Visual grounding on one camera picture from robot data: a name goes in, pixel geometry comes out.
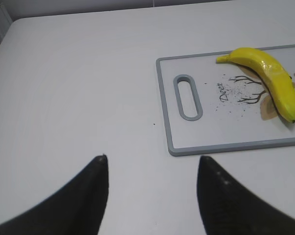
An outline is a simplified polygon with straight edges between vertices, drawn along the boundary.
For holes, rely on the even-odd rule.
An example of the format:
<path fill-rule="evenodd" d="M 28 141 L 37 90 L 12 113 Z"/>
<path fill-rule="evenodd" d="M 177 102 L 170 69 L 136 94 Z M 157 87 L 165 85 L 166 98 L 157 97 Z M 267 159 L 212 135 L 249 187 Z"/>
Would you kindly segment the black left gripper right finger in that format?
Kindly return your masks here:
<path fill-rule="evenodd" d="M 197 199 L 208 235 L 295 235 L 295 219 L 256 196 L 212 157 L 201 156 Z"/>

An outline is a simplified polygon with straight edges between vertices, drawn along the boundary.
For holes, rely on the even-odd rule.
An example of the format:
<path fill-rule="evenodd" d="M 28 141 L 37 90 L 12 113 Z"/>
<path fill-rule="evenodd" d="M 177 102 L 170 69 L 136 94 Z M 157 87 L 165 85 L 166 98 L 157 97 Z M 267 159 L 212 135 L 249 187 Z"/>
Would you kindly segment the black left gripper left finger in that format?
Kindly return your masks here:
<path fill-rule="evenodd" d="M 0 224 L 0 235 L 96 235 L 109 195 L 106 155 L 30 210 Z"/>

